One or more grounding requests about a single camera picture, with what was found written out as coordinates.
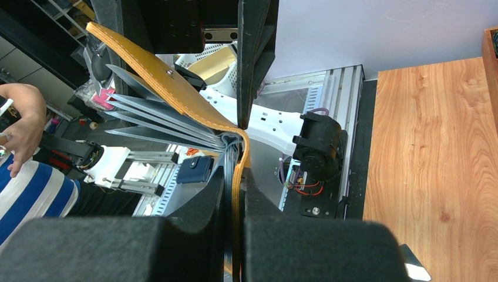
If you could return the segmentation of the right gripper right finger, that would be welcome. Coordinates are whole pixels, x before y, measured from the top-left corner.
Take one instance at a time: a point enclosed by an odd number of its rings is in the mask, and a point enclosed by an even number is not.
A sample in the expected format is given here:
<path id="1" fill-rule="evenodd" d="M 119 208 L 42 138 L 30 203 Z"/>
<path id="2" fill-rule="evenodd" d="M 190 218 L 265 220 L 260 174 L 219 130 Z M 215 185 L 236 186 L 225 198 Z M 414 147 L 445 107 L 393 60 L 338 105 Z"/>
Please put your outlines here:
<path id="1" fill-rule="evenodd" d="M 398 242 L 379 223 L 285 215 L 249 168 L 245 187 L 244 281 L 408 281 Z"/>

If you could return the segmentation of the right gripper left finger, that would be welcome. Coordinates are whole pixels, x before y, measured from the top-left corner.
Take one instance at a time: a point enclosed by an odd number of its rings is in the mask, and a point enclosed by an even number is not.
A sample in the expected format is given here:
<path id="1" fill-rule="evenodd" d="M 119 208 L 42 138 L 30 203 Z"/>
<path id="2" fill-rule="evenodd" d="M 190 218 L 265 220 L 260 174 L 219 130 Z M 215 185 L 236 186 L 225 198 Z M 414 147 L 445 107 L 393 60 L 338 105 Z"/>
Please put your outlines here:
<path id="1" fill-rule="evenodd" d="M 222 281 L 224 172 L 166 217 L 70 217 L 24 225 L 2 281 Z"/>

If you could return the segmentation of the yellow leather card holder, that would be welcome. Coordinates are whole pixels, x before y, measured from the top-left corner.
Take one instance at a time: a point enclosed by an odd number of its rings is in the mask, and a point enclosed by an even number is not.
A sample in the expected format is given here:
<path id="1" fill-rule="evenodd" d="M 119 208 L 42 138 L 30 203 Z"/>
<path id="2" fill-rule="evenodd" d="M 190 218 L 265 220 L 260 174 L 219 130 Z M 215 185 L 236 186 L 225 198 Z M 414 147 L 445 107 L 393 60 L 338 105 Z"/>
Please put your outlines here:
<path id="1" fill-rule="evenodd" d="M 199 122 L 209 129 L 233 133 L 242 139 L 244 152 L 236 158 L 227 197 L 231 212 L 231 257 L 225 261 L 233 281 L 241 280 L 241 207 L 240 185 L 245 163 L 248 161 L 250 141 L 245 131 L 218 112 L 180 74 L 154 54 L 142 49 L 121 34 L 98 23 L 87 24 L 89 33 L 118 54 L 157 94 L 179 114 Z"/>

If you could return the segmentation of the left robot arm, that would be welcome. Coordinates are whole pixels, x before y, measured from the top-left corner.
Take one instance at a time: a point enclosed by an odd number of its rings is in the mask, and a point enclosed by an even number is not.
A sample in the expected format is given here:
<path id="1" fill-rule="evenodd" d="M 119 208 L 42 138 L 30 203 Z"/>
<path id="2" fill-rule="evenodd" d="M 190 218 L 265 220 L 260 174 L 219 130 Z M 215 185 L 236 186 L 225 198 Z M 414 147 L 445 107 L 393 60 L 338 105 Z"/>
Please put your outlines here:
<path id="1" fill-rule="evenodd" d="M 222 152 L 237 183 L 250 140 L 303 164 L 316 182 L 341 168 L 329 116 L 258 106 L 275 58 L 278 1 L 117 1 L 116 24 L 87 31 L 119 56 L 109 69 L 139 96 L 115 94 L 118 135 Z"/>

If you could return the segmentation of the navy blue card holder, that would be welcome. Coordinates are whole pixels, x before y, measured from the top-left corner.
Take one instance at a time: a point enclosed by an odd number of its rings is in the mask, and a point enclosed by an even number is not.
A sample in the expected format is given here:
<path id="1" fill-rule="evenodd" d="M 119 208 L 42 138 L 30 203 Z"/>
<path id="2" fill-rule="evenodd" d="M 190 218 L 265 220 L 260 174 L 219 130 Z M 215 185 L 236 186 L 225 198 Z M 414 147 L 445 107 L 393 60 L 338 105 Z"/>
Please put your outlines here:
<path id="1" fill-rule="evenodd" d="M 179 168 L 176 183 L 207 183 L 213 164 L 214 158 L 211 156 L 196 156 L 184 159 Z"/>

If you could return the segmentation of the person in striped shirt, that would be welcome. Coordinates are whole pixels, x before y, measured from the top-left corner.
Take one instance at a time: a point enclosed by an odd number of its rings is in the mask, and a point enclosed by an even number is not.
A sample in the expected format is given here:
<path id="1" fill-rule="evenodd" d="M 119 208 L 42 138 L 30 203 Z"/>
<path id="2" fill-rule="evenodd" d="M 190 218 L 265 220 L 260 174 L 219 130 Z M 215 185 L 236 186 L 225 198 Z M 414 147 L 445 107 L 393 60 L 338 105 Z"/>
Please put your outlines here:
<path id="1" fill-rule="evenodd" d="M 33 160 L 46 124 L 46 103 L 38 88 L 1 85 L 1 101 L 11 99 L 20 119 L 4 130 L 1 146 L 1 249 L 19 228 L 41 217 L 132 216 L 141 196 L 104 192 Z"/>

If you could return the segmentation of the wooden compartment tray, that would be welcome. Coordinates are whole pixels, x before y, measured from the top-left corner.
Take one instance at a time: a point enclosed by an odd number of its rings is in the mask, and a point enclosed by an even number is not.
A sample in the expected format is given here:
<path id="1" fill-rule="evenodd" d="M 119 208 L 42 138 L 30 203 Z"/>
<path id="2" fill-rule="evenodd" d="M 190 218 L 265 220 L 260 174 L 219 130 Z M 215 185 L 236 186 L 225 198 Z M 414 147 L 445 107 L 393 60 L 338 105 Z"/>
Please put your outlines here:
<path id="1" fill-rule="evenodd" d="M 494 125 L 497 128 L 497 27 L 484 30 L 482 59 L 490 95 Z"/>

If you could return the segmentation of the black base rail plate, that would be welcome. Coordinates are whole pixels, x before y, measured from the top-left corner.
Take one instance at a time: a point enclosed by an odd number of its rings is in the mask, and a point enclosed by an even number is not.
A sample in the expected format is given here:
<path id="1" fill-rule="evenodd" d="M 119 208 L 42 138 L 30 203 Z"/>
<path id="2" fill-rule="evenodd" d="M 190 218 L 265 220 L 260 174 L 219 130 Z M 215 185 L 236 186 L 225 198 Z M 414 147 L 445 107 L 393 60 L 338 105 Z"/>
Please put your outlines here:
<path id="1" fill-rule="evenodd" d="M 318 219 L 363 219 L 377 80 L 362 82 L 346 110 L 343 172 L 314 197 L 301 197 L 299 214 Z"/>

